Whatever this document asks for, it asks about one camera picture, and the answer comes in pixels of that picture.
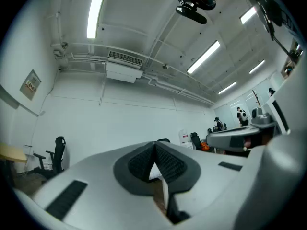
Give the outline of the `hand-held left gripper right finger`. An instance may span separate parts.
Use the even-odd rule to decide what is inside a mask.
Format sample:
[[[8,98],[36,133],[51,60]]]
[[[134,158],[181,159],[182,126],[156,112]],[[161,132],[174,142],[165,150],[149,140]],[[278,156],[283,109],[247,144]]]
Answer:
[[[155,229],[233,230],[240,208],[232,183],[245,158],[155,143],[155,163],[166,183],[166,216]]]

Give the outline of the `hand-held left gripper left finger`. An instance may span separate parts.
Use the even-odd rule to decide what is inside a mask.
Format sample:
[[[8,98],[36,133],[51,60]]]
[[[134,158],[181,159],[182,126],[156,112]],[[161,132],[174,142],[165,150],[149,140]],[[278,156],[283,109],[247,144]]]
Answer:
[[[15,189],[26,212],[48,230],[166,230],[171,221],[153,196],[126,191],[113,172],[131,145],[89,156],[47,181],[33,197]]]

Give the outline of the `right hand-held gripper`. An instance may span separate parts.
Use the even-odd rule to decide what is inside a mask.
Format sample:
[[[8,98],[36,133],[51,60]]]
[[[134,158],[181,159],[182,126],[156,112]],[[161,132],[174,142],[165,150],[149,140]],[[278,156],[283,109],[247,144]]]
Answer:
[[[250,126],[242,126],[210,133],[206,142],[210,147],[232,152],[244,152],[265,146],[274,137],[289,135],[291,129],[274,97],[252,111]]]

